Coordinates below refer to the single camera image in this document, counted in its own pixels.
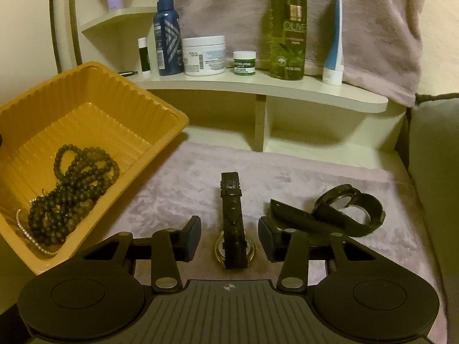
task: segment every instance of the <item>yellow plastic tray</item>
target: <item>yellow plastic tray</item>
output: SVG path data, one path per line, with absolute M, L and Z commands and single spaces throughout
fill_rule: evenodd
M 0 107 L 0 233 L 40 274 L 71 257 L 140 172 L 188 125 L 188 117 L 96 62 L 64 72 Z M 29 201 L 56 187 L 53 164 L 64 144 L 100 147 L 120 177 L 68 237 L 57 255 L 40 253 L 20 232 Z M 72 160 L 67 153 L 63 170 Z

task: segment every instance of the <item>white jar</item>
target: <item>white jar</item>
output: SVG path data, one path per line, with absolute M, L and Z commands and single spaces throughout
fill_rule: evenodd
M 185 74 L 206 76 L 221 74 L 226 68 L 225 36 L 182 39 Z

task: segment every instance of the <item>olive oil bottle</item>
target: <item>olive oil bottle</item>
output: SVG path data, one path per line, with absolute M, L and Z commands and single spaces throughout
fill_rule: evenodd
M 301 80 L 306 56 L 307 0 L 271 0 L 270 75 Z

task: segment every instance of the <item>barcode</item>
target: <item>barcode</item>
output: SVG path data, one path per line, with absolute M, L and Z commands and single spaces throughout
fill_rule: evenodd
M 158 50 L 156 52 L 156 57 L 158 58 L 158 68 L 160 70 L 164 70 L 164 54 L 162 53 L 162 50 Z

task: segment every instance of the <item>white lid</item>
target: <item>white lid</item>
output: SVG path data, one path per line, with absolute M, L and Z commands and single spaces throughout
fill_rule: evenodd
M 239 50 L 238 52 L 233 52 L 234 59 L 256 59 L 256 52 L 250 50 Z
M 330 70 L 324 67 L 322 81 L 328 85 L 340 86 L 343 83 L 343 71 Z
M 145 48 L 146 47 L 146 38 L 137 39 L 137 44 L 139 45 L 139 48 Z
M 182 39 L 183 47 L 203 47 L 225 44 L 225 36 L 203 36 L 202 38 Z

